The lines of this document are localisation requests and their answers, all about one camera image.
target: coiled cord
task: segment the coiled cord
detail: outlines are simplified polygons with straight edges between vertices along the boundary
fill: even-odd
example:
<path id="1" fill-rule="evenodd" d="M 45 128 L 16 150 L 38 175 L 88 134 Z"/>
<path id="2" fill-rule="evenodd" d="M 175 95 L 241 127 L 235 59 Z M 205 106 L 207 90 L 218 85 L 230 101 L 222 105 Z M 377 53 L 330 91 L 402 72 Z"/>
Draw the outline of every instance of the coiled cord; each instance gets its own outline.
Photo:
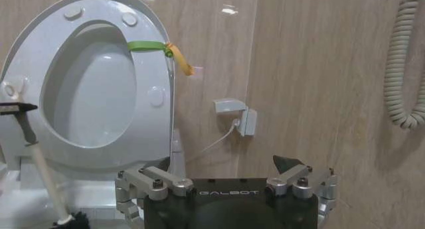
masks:
<path id="1" fill-rule="evenodd" d="M 419 0 L 401 0 L 387 51 L 383 96 L 390 119 L 401 128 L 414 129 L 425 124 L 425 76 L 422 76 L 418 101 L 409 114 L 403 108 L 402 86 L 413 30 L 414 16 Z"/>

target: wall-mounted holder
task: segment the wall-mounted holder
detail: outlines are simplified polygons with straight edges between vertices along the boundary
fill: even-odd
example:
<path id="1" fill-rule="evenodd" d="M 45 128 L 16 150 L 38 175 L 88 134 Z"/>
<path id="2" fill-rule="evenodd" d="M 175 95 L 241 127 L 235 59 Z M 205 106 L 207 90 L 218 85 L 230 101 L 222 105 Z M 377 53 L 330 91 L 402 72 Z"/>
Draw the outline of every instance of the wall-mounted holder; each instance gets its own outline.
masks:
<path id="1" fill-rule="evenodd" d="M 241 111 L 239 124 L 237 131 L 241 136 L 254 135 L 257 125 L 257 111 L 249 109 L 242 101 L 235 99 L 219 99 L 213 101 L 214 112 L 226 113 Z"/>

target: toilet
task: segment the toilet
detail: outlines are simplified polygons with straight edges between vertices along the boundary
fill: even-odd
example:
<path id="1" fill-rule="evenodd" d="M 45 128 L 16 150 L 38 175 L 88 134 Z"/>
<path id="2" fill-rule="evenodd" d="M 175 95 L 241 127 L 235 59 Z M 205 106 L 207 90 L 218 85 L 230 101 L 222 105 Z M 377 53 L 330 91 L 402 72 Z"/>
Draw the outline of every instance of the toilet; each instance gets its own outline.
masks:
<path id="1" fill-rule="evenodd" d="M 162 51 L 130 52 L 126 43 L 139 40 L 169 41 L 139 0 L 61 0 L 22 30 L 0 74 L 0 102 L 38 106 L 28 122 L 66 205 L 101 228 L 122 218 L 119 170 L 170 157 L 170 172 L 185 173 L 174 64 Z M 0 145 L 0 228 L 36 228 L 56 217 L 10 115 L 0 117 Z"/>

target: green strap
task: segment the green strap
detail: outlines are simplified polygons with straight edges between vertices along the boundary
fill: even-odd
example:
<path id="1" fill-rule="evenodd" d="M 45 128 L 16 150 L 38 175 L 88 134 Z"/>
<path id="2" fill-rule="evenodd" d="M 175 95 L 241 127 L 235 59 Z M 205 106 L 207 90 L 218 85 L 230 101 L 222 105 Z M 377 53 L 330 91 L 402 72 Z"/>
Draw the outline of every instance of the green strap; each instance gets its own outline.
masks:
<path id="1" fill-rule="evenodd" d="M 126 43 L 129 51 L 163 51 L 166 57 L 173 57 L 173 52 L 158 41 L 130 41 Z"/>

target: toilet brush handle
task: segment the toilet brush handle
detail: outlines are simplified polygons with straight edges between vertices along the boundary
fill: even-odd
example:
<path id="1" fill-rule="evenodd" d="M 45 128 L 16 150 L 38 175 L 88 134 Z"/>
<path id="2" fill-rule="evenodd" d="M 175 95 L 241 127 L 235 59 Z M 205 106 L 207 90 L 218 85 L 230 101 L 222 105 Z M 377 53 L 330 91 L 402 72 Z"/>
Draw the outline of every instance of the toilet brush handle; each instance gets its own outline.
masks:
<path id="1" fill-rule="evenodd" d="M 65 224 L 70 219 L 72 215 L 66 212 L 65 205 L 60 199 L 56 185 L 52 181 L 52 177 L 48 171 L 48 166 L 45 163 L 45 159 L 42 157 L 41 149 L 38 143 L 32 144 L 28 146 L 30 150 L 32 160 L 34 162 L 34 165 L 37 167 L 38 173 L 41 175 L 41 179 L 44 182 L 44 186 L 46 188 L 48 196 L 53 202 L 53 208 L 58 215 L 58 221 L 57 224 Z"/>

